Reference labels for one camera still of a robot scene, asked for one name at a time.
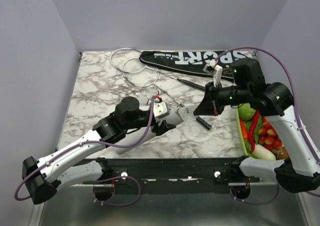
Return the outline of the white shuttlecock tube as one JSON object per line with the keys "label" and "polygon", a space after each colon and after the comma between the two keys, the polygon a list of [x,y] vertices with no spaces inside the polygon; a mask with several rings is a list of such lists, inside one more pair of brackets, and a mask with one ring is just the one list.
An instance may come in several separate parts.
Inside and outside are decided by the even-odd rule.
{"label": "white shuttlecock tube", "polygon": [[[177,125],[179,125],[179,124],[181,124],[183,122],[183,120],[181,119],[179,114],[174,109],[170,110],[170,114],[169,115],[161,118],[159,123],[161,123],[162,121],[166,121],[168,124],[175,125],[175,126],[177,126]],[[127,151],[129,151],[131,149],[134,149],[137,146],[139,146],[139,145],[141,145],[141,144],[153,139],[154,137],[156,137],[156,134],[152,132],[152,128],[153,127],[151,127],[148,130],[146,136],[143,138],[143,140],[138,145],[130,147],[130,148],[117,148],[117,147],[114,147],[115,153],[118,154],[118,155],[122,155],[122,154],[126,153]],[[120,140],[116,144],[117,145],[131,145],[131,144],[135,143],[143,135],[145,130],[146,130],[146,127],[143,127],[143,128],[139,129],[136,132],[127,134],[124,139]]]}

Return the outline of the white feather shuttlecock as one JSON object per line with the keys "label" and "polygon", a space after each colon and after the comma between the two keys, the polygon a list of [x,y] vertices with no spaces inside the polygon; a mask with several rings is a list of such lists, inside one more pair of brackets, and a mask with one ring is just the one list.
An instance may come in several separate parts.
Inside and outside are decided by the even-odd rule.
{"label": "white feather shuttlecock", "polygon": [[176,112],[185,123],[192,123],[196,121],[193,110],[187,106],[177,107]]}

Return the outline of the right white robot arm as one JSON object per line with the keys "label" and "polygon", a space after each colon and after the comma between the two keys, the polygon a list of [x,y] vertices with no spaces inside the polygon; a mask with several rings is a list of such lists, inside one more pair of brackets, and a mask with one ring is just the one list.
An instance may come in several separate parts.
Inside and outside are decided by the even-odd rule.
{"label": "right white robot arm", "polygon": [[314,191],[320,186],[320,153],[295,115],[292,91],[280,82],[266,83],[259,61],[242,58],[230,65],[234,86],[210,82],[194,110],[195,116],[218,116],[225,106],[249,103],[271,124],[286,148],[288,160],[263,160],[248,156],[238,159],[230,177],[241,182],[247,177],[277,181],[291,193]]}

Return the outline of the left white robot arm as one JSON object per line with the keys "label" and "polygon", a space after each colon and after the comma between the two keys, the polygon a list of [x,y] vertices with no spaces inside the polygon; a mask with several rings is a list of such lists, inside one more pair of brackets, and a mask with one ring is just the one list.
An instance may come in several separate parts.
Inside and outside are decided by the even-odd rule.
{"label": "left white robot arm", "polygon": [[86,157],[113,147],[128,151],[182,123],[176,109],[158,96],[151,98],[147,110],[140,109],[137,98],[127,96],[114,112],[100,119],[92,129],[68,146],[39,159],[30,156],[22,163],[22,182],[35,205],[51,199],[59,190],[75,184],[98,181],[107,183],[112,176],[108,161],[97,158],[79,163]]}

